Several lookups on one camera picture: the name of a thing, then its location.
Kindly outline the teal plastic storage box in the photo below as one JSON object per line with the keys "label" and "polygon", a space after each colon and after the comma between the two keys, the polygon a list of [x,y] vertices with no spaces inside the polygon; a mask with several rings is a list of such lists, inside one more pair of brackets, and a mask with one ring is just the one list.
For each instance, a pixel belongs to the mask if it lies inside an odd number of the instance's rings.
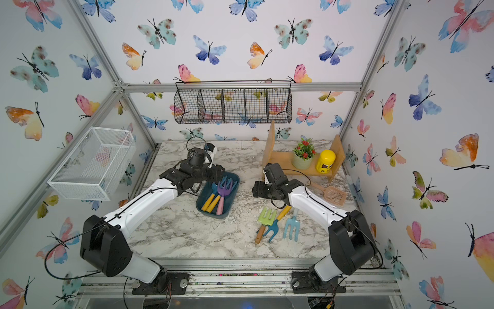
{"label": "teal plastic storage box", "polygon": [[216,219],[225,219],[234,204],[240,178],[225,172],[220,182],[207,182],[196,200],[197,210]]}

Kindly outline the teal rake yellow handle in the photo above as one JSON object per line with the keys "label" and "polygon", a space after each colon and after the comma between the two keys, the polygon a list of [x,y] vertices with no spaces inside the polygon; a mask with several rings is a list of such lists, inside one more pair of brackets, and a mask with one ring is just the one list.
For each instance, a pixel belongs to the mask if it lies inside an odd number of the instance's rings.
{"label": "teal rake yellow handle", "polygon": [[201,207],[201,210],[203,212],[206,212],[206,208],[208,207],[208,205],[210,204],[210,202],[214,199],[216,193],[213,191],[214,189],[214,186],[217,185],[216,183],[213,183],[212,186],[211,186],[211,189],[212,189],[212,193],[210,194],[210,196],[207,198],[206,202],[203,204],[203,206]]}

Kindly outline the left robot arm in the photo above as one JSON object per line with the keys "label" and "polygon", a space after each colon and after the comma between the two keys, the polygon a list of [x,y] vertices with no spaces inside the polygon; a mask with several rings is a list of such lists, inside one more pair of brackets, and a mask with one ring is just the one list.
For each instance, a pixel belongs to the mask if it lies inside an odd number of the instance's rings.
{"label": "left robot arm", "polygon": [[81,258],[108,278],[125,276],[152,285],[159,291],[167,284],[167,271],[131,250],[127,240],[148,217],[196,184],[218,182],[225,168],[214,163],[217,148],[211,143],[189,149],[186,159],[163,172],[137,197],[103,217],[84,223]]}

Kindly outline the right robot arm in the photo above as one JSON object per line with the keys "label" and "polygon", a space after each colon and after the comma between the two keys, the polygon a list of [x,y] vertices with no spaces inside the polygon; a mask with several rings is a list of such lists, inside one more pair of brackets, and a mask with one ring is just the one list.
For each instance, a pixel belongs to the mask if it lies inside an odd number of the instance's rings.
{"label": "right robot arm", "polygon": [[328,233],[329,254],[310,268],[313,282],[327,283],[351,275],[379,254],[360,211],[345,211],[316,196],[299,180],[288,179],[279,164],[267,164],[264,176],[252,189],[255,198],[282,201],[285,208],[303,212]]}

